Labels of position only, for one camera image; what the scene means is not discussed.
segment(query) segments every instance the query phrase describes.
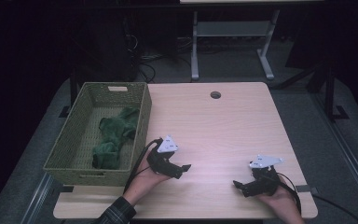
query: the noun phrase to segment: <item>grommet hole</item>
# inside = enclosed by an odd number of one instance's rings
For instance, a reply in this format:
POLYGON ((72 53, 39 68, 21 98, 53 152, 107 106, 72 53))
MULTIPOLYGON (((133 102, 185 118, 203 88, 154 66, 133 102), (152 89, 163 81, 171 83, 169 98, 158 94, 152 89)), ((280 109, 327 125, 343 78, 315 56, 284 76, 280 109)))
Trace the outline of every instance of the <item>grommet hole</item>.
POLYGON ((211 97, 214 99, 219 99, 220 97, 222 97, 222 94, 218 91, 213 91, 211 92, 211 97))

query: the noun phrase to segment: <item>sleeve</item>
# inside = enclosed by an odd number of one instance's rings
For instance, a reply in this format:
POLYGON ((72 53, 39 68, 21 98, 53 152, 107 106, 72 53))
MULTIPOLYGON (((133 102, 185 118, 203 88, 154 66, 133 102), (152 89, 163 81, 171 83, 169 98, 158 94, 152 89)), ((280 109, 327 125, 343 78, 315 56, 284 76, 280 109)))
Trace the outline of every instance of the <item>sleeve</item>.
POLYGON ((117 198, 93 224, 127 224, 135 216, 132 205, 123 197, 117 198))

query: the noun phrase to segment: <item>dark floor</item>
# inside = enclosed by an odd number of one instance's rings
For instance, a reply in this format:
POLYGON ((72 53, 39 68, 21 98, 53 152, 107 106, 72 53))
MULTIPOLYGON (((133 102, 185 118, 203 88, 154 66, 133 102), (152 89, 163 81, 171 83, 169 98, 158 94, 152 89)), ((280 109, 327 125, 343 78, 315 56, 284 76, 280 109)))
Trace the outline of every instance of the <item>dark floor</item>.
MULTIPOLYGON (((274 41, 270 46, 268 60, 275 75, 274 80, 267 80, 264 77, 255 54, 263 39, 225 41, 231 42, 231 45, 220 52, 200 54, 200 80, 197 82, 260 81, 273 86, 302 71, 284 66, 292 47, 290 41, 274 41)), ((189 53, 185 53, 181 55, 183 60, 160 59, 148 63, 156 71, 154 82, 190 82, 190 66, 187 63, 189 56, 189 53)), ((143 69, 150 77, 152 76, 152 70, 147 70, 149 67, 143 69)), ((142 76, 136 78, 136 81, 143 80, 142 76)), ((309 78, 306 77, 285 90, 271 91, 271 95, 308 184, 317 189, 320 196, 358 216, 358 177, 353 174, 351 162, 344 156, 342 149, 349 147, 358 161, 358 105, 349 89, 337 80, 335 105, 341 105, 348 113, 349 119, 340 119, 332 123, 326 118, 320 105, 324 100, 324 90, 317 94, 308 93, 305 88, 308 81, 309 78), (336 130, 346 142, 338 141, 336 130)), ((49 179, 42 171, 43 164, 65 121, 65 118, 60 118, 60 114, 69 104, 69 80, 66 80, 50 103, 0 195, 0 223, 90 222, 59 220, 53 216, 52 210, 62 184, 49 179)), ((307 220, 307 223, 356 223, 331 204, 317 199, 315 202, 319 215, 307 220)), ((264 222, 279 223, 279 220, 271 219, 264 222)))

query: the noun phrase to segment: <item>woven basket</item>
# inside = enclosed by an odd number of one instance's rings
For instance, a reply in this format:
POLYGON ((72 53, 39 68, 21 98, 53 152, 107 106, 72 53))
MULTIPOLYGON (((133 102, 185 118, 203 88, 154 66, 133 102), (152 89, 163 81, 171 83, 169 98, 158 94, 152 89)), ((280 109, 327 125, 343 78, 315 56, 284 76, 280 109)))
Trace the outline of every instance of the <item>woven basket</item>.
POLYGON ((152 101, 146 83, 86 82, 64 123, 44 170, 65 185, 125 186, 145 147, 152 101), (117 170, 92 167, 92 149, 102 141, 102 118, 117 116, 124 107, 140 108, 135 139, 120 150, 117 170))

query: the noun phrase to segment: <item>green cloth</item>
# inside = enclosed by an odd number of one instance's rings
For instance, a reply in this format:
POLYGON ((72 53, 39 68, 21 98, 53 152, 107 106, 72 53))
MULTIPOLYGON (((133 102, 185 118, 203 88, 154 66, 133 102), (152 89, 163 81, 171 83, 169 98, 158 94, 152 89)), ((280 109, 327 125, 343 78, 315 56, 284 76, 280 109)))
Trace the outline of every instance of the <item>green cloth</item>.
POLYGON ((138 108, 125 107, 117 117, 101 119, 103 141, 92 149, 94 168, 118 169, 120 150, 126 141, 135 138, 138 118, 138 108))

